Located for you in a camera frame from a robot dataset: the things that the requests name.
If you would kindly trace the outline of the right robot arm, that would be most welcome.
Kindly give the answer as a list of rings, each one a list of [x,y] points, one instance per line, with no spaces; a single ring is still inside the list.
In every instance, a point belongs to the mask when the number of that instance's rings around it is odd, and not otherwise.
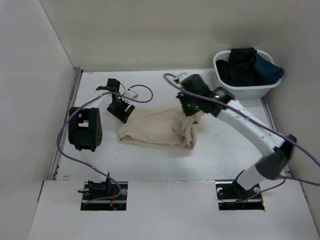
[[[223,87],[210,90],[198,74],[175,77],[174,82],[181,85],[177,95],[186,116],[198,112],[211,114],[228,124],[249,140],[262,157],[252,166],[240,172],[227,191],[235,198],[244,200],[253,193],[254,187],[264,180],[275,180],[287,165],[293,153],[292,142],[297,139],[292,134],[288,140],[266,131],[249,120],[254,119],[236,97]]]

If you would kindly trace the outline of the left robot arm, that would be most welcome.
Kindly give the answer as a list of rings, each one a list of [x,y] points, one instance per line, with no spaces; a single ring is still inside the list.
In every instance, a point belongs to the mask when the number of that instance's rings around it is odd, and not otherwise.
[[[95,152],[103,140],[103,128],[99,104],[106,98],[106,111],[113,117],[125,124],[135,106],[128,103],[132,98],[125,89],[120,93],[124,85],[115,78],[109,78],[105,86],[98,86],[91,99],[82,106],[73,106],[69,109],[68,118],[64,128],[68,130],[68,141],[76,150],[89,150]],[[96,183],[88,181],[82,192],[89,201],[102,201],[115,199],[121,194],[122,188],[119,183],[111,179],[109,173],[103,174],[105,181]]]

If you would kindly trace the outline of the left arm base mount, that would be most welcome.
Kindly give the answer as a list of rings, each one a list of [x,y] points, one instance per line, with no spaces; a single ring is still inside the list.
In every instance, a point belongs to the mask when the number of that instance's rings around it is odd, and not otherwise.
[[[110,180],[85,182],[81,194],[81,211],[125,211],[127,209],[128,182],[118,186]]]

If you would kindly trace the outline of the beige trousers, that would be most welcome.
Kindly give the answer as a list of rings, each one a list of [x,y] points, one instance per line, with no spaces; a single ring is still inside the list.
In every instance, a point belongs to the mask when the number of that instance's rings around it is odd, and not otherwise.
[[[186,116],[180,107],[137,107],[117,134],[123,144],[139,147],[192,151],[197,142],[197,124],[202,111]]]

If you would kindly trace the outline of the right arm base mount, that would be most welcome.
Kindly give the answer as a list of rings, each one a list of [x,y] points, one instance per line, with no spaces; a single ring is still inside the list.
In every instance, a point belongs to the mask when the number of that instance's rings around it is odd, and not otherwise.
[[[265,210],[259,184],[246,190],[231,181],[218,181],[215,187],[221,211]]]

